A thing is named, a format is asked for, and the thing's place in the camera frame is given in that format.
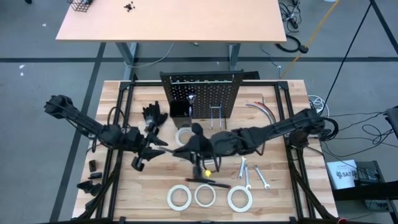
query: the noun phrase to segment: black wire basket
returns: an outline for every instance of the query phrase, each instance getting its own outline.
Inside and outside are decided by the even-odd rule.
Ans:
[[[93,0],[67,0],[67,3],[76,12],[87,12]]]

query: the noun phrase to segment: desk leg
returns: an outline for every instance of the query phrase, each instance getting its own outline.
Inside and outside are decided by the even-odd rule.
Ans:
[[[127,46],[127,43],[125,42],[116,42],[116,46],[118,46],[118,49],[124,59],[124,62],[127,65],[134,65],[134,57],[136,56],[137,48],[138,48],[138,43],[133,42],[129,46]],[[132,76],[132,68],[126,66],[126,69],[124,70],[124,75],[123,75],[123,80],[130,80]]]
[[[229,69],[236,70],[236,63],[238,62],[239,50],[241,44],[231,44],[229,47]]]

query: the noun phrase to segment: silver wrench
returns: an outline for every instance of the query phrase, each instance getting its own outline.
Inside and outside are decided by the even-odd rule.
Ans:
[[[255,168],[255,170],[256,170],[257,173],[259,174],[259,176],[260,176],[262,182],[264,183],[264,188],[265,188],[265,189],[270,189],[271,186],[270,186],[269,184],[267,184],[267,182],[266,182],[265,178],[262,176],[262,174],[261,174],[261,172],[260,172],[258,166],[257,166],[257,165],[254,165],[253,168]]]
[[[245,163],[246,163],[246,158],[242,156],[242,164],[241,164],[241,169],[239,170],[238,180],[242,179],[243,168]]]
[[[246,176],[246,189],[251,189],[251,185],[249,182],[249,172],[248,172],[248,165],[244,165],[244,175]]]

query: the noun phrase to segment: light wood desk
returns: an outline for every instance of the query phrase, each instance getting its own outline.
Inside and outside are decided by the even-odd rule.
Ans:
[[[105,82],[99,107],[97,110],[96,120],[105,124],[109,110],[116,105],[120,81]],[[308,108],[307,92],[302,80],[289,81],[290,95],[294,112],[297,113],[304,108]],[[253,101],[261,101],[264,97],[266,105],[274,112],[275,117],[279,120],[277,103],[275,100],[275,91],[273,87],[268,86],[241,86],[235,106],[230,119],[227,119],[228,130],[236,128],[245,128],[251,126],[265,126],[269,124],[266,116],[256,108],[248,108],[246,103]],[[137,126],[140,131],[144,132],[144,120],[141,114],[142,107],[159,101],[161,111],[169,111],[164,89],[161,86],[136,86],[133,91],[133,100],[129,117],[129,124]],[[125,107],[126,97],[123,101],[122,108]],[[199,122],[204,130],[205,136],[210,137],[215,131],[210,130],[210,122],[205,119],[194,120]],[[169,149],[178,148],[174,136],[177,128],[173,121],[169,118],[161,127],[158,137],[168,142]],[[311,147],[320,150],[319,142],[311,140]],[[229,189],[221,189],[215,187],[216,202],[209,208],[202,208],[192,200],[190,206],[181,212],[176,212],[167,205],[167,192],[177,184],[183,184],[190,188],[192,194],[200,185],[198,183],[188,183],[184,178],[192,176],[192,165],[188,161],[181,161],[172,157],[170,154],[164,154],[156,157],[150,162],[146,162],[146,166],[142,172],[138,172],[131,167],[131,161],[134,157],[132,152],[124,152],[121,176],[116,197],[116,208],[114,219],[118,220],[120,216],[127,217],[127,220],[137,221],[189,221],[189,220],[213,220],[213,221],[288,221],[290,216],[295,216],[294,196],[292,193],[292,184],[290,182],[289,168],[287,166],[286,151],[282,137],[272,139],[266,142],[266,150],[263,156],[251,154],[247,156],[249,166],[249,176],[251,180],[251,193],[253,196],[252,207],[244,213],[234,212],[227,203],[227,194]],[[97,161],[98,172],[104,169],[106,158],[106,148],[97,147],[97,151],[92,154],[88,153],[81,181],[86,181],[90,175],[88,161],[95,159]],[[326,209],[337,217],[336,205],[333,200],[330,182],[325,169],[325,161],[317,152],[304,150],[304,159],[307,169],[310,188],[317,196],[319,201]],[[244,180],[238,180],[241,159],[240,157],[224,157],[221,165],[220,173],[215,173],[212,179],[235,185],[245,185]],[[257,164],[271,185],[271,189],[264,190],[264,186],[251,168]],[[103,216],[107,215],[109,198],[111,189],[108,190],[104,203]],[[211,195],[203,191],[199,194],[199,199],[206,203],[206,199]],[[307,204],[305,197],[300,190],[300,198],[304,214],[308,216]],[[185,202],[183,195],[174,197],[176,202]],[[85,210],[85,203],[93,197],[90,194],[84,194],[79,190],[76,199],[73,216],[79,216]],[[235,195],[234,202],[240,204],[246,201],[245,196]]]
[[[129,3],[94,0],[87,12],[70,7],[57,40],[117,42],[128,65],[136,42],[230,42],[232,70],[240,43],[286,41],[278,0],[134,0],[127,12]]]

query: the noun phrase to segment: pegboard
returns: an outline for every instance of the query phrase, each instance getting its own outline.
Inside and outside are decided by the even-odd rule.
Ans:
[[[235,104],[236,95],[241,86],[244,73],[241,71],[227,72],[190,72],[160,73],[160,79],[169,103],[172,100],[187,100],[194,94],[192,103],[192,119],[230,118]]]

